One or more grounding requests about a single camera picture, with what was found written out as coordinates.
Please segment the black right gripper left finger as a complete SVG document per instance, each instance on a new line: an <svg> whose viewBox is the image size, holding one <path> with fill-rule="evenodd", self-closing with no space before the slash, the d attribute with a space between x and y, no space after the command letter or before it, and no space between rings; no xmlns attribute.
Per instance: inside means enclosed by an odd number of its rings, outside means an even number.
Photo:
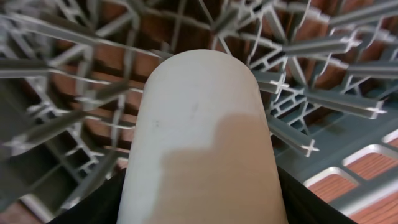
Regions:
<svg viewBox="0 0 398 224"><path fill-rule="evenodd" d="M126 169L120 170L74 207L48 224L116 224Z"/></svg>

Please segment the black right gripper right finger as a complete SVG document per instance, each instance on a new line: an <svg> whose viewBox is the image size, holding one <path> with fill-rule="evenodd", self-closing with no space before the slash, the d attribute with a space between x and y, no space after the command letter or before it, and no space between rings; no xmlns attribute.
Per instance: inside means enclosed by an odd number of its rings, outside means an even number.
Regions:
<svg viewBox="0 0 398 224"><path fill-rule="evenodd" d="M277 166L289 224L356 224Z"/></svg>

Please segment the pale green cup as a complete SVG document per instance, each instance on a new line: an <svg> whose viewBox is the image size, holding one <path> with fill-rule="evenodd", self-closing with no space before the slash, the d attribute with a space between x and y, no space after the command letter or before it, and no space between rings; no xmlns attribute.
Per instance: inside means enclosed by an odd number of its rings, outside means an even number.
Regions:
<svg viewBox="0 0 398 224"><path fill-rule="evenodd" d="M245 64L191 50L152 72L118 222L287 222L259 87Z"/></svg>

